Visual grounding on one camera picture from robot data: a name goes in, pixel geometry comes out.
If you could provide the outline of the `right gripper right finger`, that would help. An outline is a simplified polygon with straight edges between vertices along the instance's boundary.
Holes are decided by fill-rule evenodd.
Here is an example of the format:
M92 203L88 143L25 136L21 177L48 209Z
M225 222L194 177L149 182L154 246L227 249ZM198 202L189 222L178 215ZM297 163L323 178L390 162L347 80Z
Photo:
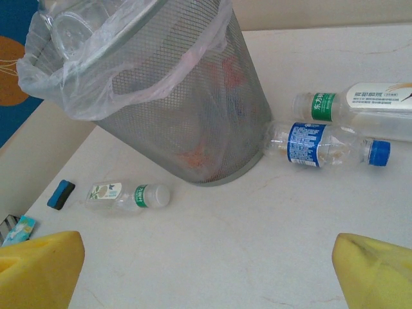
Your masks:
M411 308L411 249L340 233L332 263L349 308Z

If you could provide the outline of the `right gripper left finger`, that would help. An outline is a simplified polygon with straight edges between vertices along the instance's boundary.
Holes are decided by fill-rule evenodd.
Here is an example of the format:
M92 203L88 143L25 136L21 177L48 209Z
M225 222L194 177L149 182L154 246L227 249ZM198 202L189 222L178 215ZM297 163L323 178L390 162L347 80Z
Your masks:
M77 231L1 248L1 308L67 308L85 249Z

